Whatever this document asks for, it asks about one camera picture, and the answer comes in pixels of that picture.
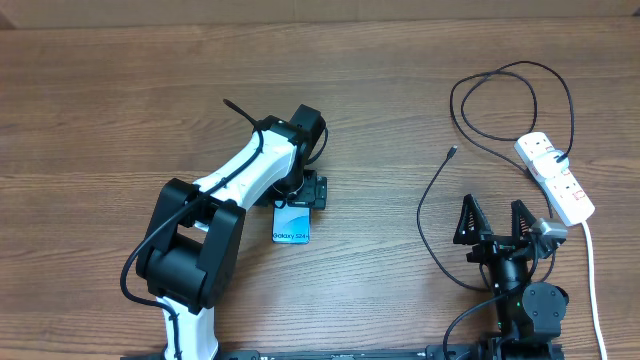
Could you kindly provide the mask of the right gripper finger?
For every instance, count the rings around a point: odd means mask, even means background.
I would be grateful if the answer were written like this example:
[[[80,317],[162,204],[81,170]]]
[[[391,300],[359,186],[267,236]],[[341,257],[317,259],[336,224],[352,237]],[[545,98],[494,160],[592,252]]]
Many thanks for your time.
[[[521,200],[511,203],[511,226],[512,238],[523,239],[531,232],[531,226],[536,222],[536,218],[531,214],[526,205]]]
[[[458,245],[476,245],[488,239],[492,229],[477,200],[472,194],[463,198],[459,222],[454,233],[453,243]]]

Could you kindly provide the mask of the Samsung Galaxy smartphone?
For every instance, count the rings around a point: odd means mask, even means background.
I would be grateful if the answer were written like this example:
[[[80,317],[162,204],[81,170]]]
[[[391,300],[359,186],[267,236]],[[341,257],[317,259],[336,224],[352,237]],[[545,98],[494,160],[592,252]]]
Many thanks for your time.
[[[302,207],[275,208],[272,241],[277,244],[308,244],[311,239],[311,210]]]

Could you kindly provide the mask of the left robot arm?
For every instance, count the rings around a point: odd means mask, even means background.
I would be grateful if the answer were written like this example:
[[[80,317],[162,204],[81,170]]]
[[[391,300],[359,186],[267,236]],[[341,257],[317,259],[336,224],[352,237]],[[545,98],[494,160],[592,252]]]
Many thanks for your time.
[[[272,207],[273,242],[306,244],[312,212],[326,206],[327,180],[310,167],[328,140],[320,111],[300,105],[288,121],[250,123],[249,142],[221,168],[162,187],[145,237],[121,271],[123,295],[163,313],[167,343],[158,359],[221,358],[215,308],[252,207]]]

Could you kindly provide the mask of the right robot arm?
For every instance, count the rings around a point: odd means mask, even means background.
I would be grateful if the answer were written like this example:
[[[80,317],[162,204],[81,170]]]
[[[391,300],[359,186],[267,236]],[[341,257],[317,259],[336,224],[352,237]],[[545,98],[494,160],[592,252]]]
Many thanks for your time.
[[[453,349],[444,339],[446,359],[564,357],[553,340],[561,335],[569,296],[562,288],[535,281],[533,276],[538,263],[553,257],[566,241],[568,229],[561,222],[535,217],[520,200],[511,203],[511,225],[509,235],[496,235],[474,196],[463,198],[453,242],[471,248],[468,262],[488,269],[492,298],[461,314],[452,324],[494,305],[499,330]]]

